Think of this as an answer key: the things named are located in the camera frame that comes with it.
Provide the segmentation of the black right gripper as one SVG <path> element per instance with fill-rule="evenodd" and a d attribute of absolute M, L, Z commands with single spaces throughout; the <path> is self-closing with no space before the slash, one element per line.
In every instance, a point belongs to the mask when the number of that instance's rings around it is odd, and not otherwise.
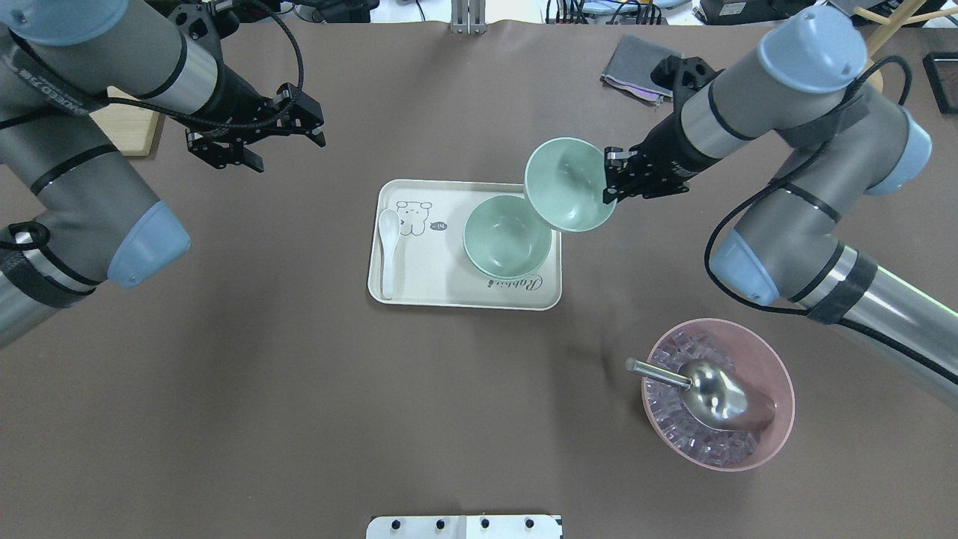
<path fill-rule="evenodd" d="M 681 122 L 684 105 L 712 81 L 718 72 L 699 57 L 670 57 L 651 73 L 654 82 L 670 82 L 674 110 L 640 144 L 628 150 L 606 147 L 604 204 L 625 198 L 667 197 L 689 191 L 687 180 L 719 161 L 695 147 Z"/>

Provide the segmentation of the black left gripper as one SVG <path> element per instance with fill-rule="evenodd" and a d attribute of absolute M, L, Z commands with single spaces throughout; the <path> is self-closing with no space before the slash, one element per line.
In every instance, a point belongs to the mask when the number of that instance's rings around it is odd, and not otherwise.
<path fill-rule="evenodd" d="M 208 52 L 213 60 L 211 68 L 201 67 L 186 52 L 183 74 L 212 75 L 212 93 L 197 112 L 179 112 L 172 106 L 170 116 L 186 127 L 189 152 L 206 164 L 214 168 L 235 164 L 263 173 L 263 158 L 248 149 L 250 144 L 271 136 L 302 135 L 325 147 L 324 116 L 319 103 L 302 91 L 302 50 L 284 22 L 278 26 L 294 51 L 297 82 L 284 83 L 274 97 L 267 97 L 225 65 L 220 38 L 228 33 L 226 24 L 216 20 L 218 9 L 228 19 L 233 7 L 233 3 L 182 3 L 168 15 L 184 38 L 183 48 Z"/>

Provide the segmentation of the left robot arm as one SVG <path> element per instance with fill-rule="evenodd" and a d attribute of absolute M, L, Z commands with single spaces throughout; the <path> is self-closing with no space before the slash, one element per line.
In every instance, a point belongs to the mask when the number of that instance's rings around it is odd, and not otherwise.
<path fill-rule="evenodd" d="M 186 2 L 165 17 L 144 1 L 2 3 L 2 162 L 43 204 L 2 228 L 2 344 L 90 296 L 134 287 L 178 259 L 189 235 L 92 113 L 123 105 L 187 127 L 214 168 L 263 170 L 248 146 L 304 135 L 324 119 L 302 83 L 260 95 L 222 60 L 216 17 L 236 1 Z"/>

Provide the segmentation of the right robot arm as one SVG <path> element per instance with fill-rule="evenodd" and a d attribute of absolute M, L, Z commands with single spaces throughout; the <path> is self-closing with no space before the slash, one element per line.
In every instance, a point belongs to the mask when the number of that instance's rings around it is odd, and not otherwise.
<path fill-rule="evenodd" d="M 793 149 L 769 184 L 709 239 L 709 276 L 739 302 L 842 326 L 875 342 L 900 369 L 956 406 L 956 314 L 840 241 L 834 228 L 863 195 L 887 195 L 921 173 L 932 142 L 901 102 L 869 85 L 861 34 L 842 11 L 815 4 L 716 72 L 670 57 L 651 72 L 674 110 L 628 150 L 605 150 L 605 204 L 685 193 L 695 175 L 766 133 Z"/>

